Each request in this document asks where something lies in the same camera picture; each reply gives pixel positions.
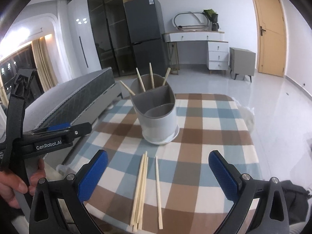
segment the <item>human hand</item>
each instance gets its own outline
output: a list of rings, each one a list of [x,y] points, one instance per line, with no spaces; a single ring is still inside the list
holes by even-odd
[[[44,171],[44,162],[42,159],[39,159],[38,161],[38,170],[30,177],[29,187],[27,187],[24,181],[12,171],[8,170],[0,172],[0,196],[10,207],[20,208],[13,189],[23,194],[29,191],[30,195],[33,196],[35,194],[38,180],[45,176],[46,173]]]

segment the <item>blue textured pad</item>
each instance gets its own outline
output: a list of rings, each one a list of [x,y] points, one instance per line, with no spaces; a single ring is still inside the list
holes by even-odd
[[[210,152],[208,163],[226,198],[235,203],[238,200],[237,182],[234,180],[215,152]]]
[[[65,129],[69,128],[71,125],[69,123],[63,123],[55,126],[48,127],[47,131],[54,131],[54,130],[60,130],[60,129]]]
[[[78,184],[78,199],[81,203],[90,199],[99,179],[107,167],[107,164],[108,156],[106,151],[103,151]]]

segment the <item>plaid tablecloth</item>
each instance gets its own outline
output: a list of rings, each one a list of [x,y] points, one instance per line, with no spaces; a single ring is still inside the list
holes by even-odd
[[[157,146],[142,138],[130,100],[119,101],[74,158],[77,172],[105,148],[109,165],[86,207],[99,219],[132,231],[133,197],[142,154],[149,157],[143,230],[138,233],[213,233],[232,206],[209,165],[217,149],[241,173],[261,179],[259,160],[235,102],[226,95],[177,94],[179,135]],[[159,159],[163,230],[158,230],[155,156]]]

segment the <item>refrigerator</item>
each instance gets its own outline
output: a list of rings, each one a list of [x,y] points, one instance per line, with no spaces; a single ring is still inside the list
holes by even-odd
[[[149,63],[155,74],[165,76],[169,66],[165,27],[158,0],[132,0],[124,4],[135,62],[141,75],[149,74]]]

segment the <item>mattress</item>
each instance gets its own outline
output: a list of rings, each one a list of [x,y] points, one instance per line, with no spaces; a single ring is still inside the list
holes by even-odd
[[[24,131],[73,123],[90,105],[115,85],[105,68],[62,83],[45,92],[25,110]]]

